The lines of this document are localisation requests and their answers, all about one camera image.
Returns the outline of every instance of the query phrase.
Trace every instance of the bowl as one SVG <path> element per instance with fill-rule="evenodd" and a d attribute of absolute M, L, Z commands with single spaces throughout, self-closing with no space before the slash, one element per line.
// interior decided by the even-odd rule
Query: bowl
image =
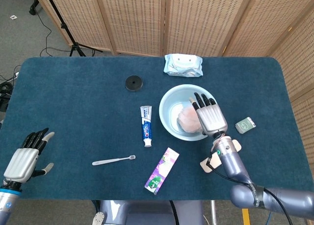
<path fill-rule="evenodd" d="M 206 89 L 193 84 L 183 84 L 170 89 L 162 97 L 159 105 L 159 117 L 162 125 L 170 134 L 185 141 L 198 141 L 207 137 L 199 132 L 187 133 L 178 123 L 178 115 L 182 109 L 192 105 L 189 97 L 196 100 L 194 96 L 195 92 L 205 94 L 208 99 L 212 98 L 215 100 Z"/>

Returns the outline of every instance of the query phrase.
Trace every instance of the white toothbrush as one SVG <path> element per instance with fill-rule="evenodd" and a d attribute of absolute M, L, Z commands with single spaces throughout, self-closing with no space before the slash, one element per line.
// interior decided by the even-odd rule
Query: white toothbrush
<path fill-rule="evenodd" d="M 116 162 L 116 161 L 120 161 L 120 160 L 134 160 L 134 159 L 135 159 L 135 155 L 130 155 L 129 157 L 126 157 L 126 158 L 94 161 L 92 163 L 92 165 L 103 165 L 103 164 L 112 163 L 112 162 Z"/>

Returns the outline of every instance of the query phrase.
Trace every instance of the small green box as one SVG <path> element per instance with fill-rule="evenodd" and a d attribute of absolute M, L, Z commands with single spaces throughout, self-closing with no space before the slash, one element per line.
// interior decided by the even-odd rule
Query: small green box
<path fill-rule="evenodd" d="M 242 121 L 239 121 L 235 125 L 235 128 L 237 129 L 237 131 L 239 133 L 245 133 L 245 132 L 247 132 L 247 131 L 255 128 L 255 127 L 256 127 L 256 125 L 250 117 L 247 117 Z"/>

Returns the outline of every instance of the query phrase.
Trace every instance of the tripod stand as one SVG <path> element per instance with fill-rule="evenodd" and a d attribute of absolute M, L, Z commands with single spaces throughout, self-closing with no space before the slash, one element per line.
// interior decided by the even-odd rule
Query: tripod stand
<path fill-rule="evenodd" d="M 74 51 L 78 51 L 78 54 L 81 56 L 81 57 L 86 57 L 86 55 L 84 54 L 84 52 L 81 50 L 80 46 L 82 47 L 85 47 L 85 48 L 88 48 L 88 49 L 91 49 L 91 50 L 95 50 L 95 51 L 98 51 L 98 52 L 103 52 L 101 50 L 97 50 L 95 48 L 92 48 L 92 47 L 89 47 L 89 46 L 86 46 L 86 45 L 82 45 L 78 42 L 75 41 L 75 39 L 73 38 L 72 34 L 70 33 L 69 31 L 69 28 L 68 26 L 66 25 L 66 23 L 64 22 L 59 10 L 57 9 L 57 7 L 55 6 L 53 0 L 49 0 L 50 4 L 52 5 L 55 13 L 57 14 L 59 20 L 61 21 L 61 28 L 62 29 L 65 29 L 65 31 L 67 32 L 69 38 L 71 39 L 72 41 L 72 46 L 71 46 L 71 52 L 70 52 L 70 57 L 72 56 L 73 52 Z"/>

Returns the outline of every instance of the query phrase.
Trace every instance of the yellow tape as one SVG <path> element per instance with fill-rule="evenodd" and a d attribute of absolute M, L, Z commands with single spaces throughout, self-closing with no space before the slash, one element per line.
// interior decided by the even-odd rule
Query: yellow tape
<path fill-rule="evenodd" d="M 242 209 L 243 225 L 250 225 L 250 215 L 248 209 Z"/>

